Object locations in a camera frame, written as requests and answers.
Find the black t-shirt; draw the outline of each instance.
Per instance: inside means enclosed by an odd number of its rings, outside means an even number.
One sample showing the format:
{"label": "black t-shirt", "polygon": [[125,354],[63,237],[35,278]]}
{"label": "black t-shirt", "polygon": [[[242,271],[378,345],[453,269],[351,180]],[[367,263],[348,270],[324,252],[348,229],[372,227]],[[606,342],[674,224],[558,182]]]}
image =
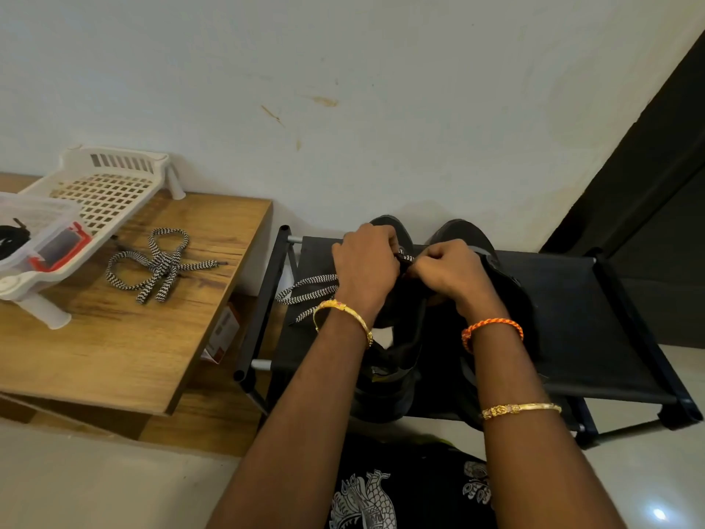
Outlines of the black t-shirt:
{"label": "black t-shirt", "polygon": [[348,435],[326,529],[495,528],[487,467],[443,442]]}

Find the cardboard box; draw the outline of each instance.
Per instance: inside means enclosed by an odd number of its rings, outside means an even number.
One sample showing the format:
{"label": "cardboard box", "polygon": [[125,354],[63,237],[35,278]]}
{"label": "cardboard box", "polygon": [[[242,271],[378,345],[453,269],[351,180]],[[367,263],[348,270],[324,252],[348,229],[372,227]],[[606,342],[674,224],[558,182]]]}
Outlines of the cardboard box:
{"label": "cardboard box", "polygon": [[233,343],[239,329],[238,314],[229,302],[220,313],[216,326],[208,338],[206,348],[201,352],[201,360],[219,364]]}

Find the gold bracelet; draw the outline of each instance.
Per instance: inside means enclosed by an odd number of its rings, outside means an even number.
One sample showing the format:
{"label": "gold bracelet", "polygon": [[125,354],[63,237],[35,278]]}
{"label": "gold bracelet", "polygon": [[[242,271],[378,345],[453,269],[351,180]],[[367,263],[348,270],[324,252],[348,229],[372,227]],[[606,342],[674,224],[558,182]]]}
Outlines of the gold bracelet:
{"label": "gold bracelet", "polygon": [[319,310],[323,310],[324,308],[335,308],[336,310],[340,310],[341,312],[347,312],[348,314],[352,315],[362,325],[362,329],[367,335],[366,348],[369,349],[370,347],[372,347],[372,331],[367,328],[367,323],[365,323],[365,320],[363,320],[360,315],[348,305],[344,305],[342,302],[336,301],[335,299],[330,299],[330,301],[323,301],[321,304],[316,306],[316,310],[313,311],[313,324],[316,327],[316,332],[318,332],[319,330],[318,323],[316,323],[316,313]]}
{"label": "gold bracelet", "polygon": [[561,411],[558,405],[553,403],[525,403],[523,405],[498,405],[491,409],[482,410],[482,418],[489,420],[496,418],[498,415],[518,414],[523,410],[557,410]]}

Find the printed shirt design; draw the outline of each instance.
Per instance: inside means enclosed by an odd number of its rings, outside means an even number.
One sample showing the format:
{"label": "printed shirt design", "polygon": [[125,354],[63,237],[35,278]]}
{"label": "printed shirt design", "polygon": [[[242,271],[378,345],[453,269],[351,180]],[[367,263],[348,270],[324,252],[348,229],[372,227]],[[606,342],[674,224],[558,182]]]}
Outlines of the printed shirt design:
{"label": "printed shirt design", "polygon": [[480,462],[467,461],[463,466],[463,472],[470,478],[470,482],[463,487],[463,495],[487,505],[492,499],[487,466]]}
{"label": "printed shirt design", "polygon": [[389,496],[382,489],[382,480],[390,474],[375,470],[367,480],[353,474],[340,483],[340,491],[330,504],[329,529],[344,529],[361,521],[364,529],[396,529],[396,514]]}

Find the black and white shoelace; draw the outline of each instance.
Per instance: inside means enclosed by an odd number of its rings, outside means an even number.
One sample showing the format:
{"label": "black and white shoelace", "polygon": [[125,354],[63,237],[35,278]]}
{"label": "black and white shoelace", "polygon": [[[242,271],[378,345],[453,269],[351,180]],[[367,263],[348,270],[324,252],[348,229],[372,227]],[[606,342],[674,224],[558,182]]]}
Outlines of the black and white shoelace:
{"label": "black and white shoelace", "polygon": [[[181,244],[176,248],[176,250],[174,250],[174,252],[164,252],[160,250],[159,246],[156,244],[155,237],[158,235],[173,233],[181,234],[183,236],[183,241]],[[135,250],[124,250],[122,252],[118,252],[110,257],[108,266],[105,270],[105,278],[111,285],[114,285],[116,288],[123,291],[134,291],[138,289],[142,290],[137,295],[137,302],[141,305],[145,304],[157,281],[163,278],[164,282],[156,292],[156,299],[159,302],[164,302],[166,301],[166,297],[169,295],[169,290],[171,290],[176,277],[182,271],[212,269],[219,265],[227,264],[227,262],[217,262],[214,259],[209,259],[205,262],[198,262],[195,264],[182,264],[181,254],[187,247],[188,241],[189,237],[186,231],[179,228],[155,228],[152,233],[149,234],[149,239],[147,240],[147,243],[149,244],[149,252],[152,254],[152,259],[149,259],[149,257]],[[122,258],[134,259],[137,263],[147,267],[152,272],[152,277],[140,282],[139,284],[125,284],[113,273],[113,267],[116,262]]]}
{"label": "black and white shoelace", "polygon": [[[414,257],[408,254],[404,253],[404,249],[401,247],[399,248],[399,253],[398,257],[400,259],[403,259],[406,262],[413,263],[414,262]],[[335,282],[335,284],[331,284],[325,288],[319,289],[312,291],[311,293],[304,293],[303,295],[296,295],[295,297],[291,296],[291,293],[296,289],[300,288],[303,285],[312,285],[312,284],[327,284],[329,282]],[[288,287],[285,290],[280,291],[279,293],[276,294],[274,297],[274,300],[277,301],[279,304],[282,305],[296,305],[300,304],[301,302],[307,302],[307,301],[312,301],[313,299],[332,299],[336,292],[338,291],[338,275],[335,274],[322,274],[319,276],[311,276],[309,278],[302,278],[299,280],[296,284]],[[294,323],[298,323],[309,317],[314,310],[316,310],[318,304],[312,306],[308,310],[305,310],[304,312],[301,312],[298,314],[296,319],[294,320]]]}

